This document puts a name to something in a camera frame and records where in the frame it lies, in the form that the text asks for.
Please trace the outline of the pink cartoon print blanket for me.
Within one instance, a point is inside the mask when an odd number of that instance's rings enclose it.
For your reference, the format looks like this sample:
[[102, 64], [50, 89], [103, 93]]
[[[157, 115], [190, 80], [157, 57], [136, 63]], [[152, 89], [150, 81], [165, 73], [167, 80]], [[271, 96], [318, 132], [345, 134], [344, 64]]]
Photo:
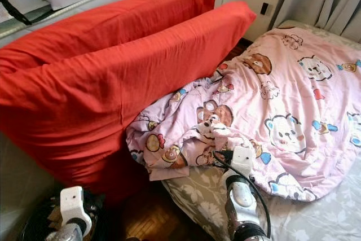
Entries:
[[273, 29], [147, 107], [126, 132], [151, 180], [248, 150], [260, 190], [317, 200], [361, 154], [361, 50], [299, 27]]

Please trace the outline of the black round waste bin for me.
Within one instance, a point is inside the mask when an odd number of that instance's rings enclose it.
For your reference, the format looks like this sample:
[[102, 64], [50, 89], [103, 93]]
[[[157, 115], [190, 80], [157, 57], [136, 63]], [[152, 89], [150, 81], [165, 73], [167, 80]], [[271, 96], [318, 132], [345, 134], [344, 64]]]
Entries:
[[[60, 194], [57, 192], [57, 194], [39, 203], [21, 227], [20, 234], [18, 234], [16, 241], [45, 241], [47, 235], [51, 232], [49, 230], [47, 216], [52, 211], [52, 205], [60, 204], [60, 200]], [[94, 232], [96, 226], [99, 225], [99, 218], [103, 215], [104, 203], [104, 194], [92, 194], [92, 192], [83, 193], [83, 207], [92, 220], [92, 226], [90, 233], [88, 233], [82, 241], [98, 240], [98, 238], [94, 237]]]

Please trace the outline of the brown cardboard piece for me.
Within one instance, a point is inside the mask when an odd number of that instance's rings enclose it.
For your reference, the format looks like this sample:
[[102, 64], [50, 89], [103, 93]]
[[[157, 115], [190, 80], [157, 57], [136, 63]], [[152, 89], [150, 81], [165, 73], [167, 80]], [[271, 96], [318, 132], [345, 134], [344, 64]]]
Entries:
[[52, 211], [47, 216], [47, 220], [49, 221], [49, 230], [51, 232], [47, 235], [45, 241], [52, 241], [64, 227], [64, 218], [62, 218], [61, 205], [59, 203], [52, 205]]

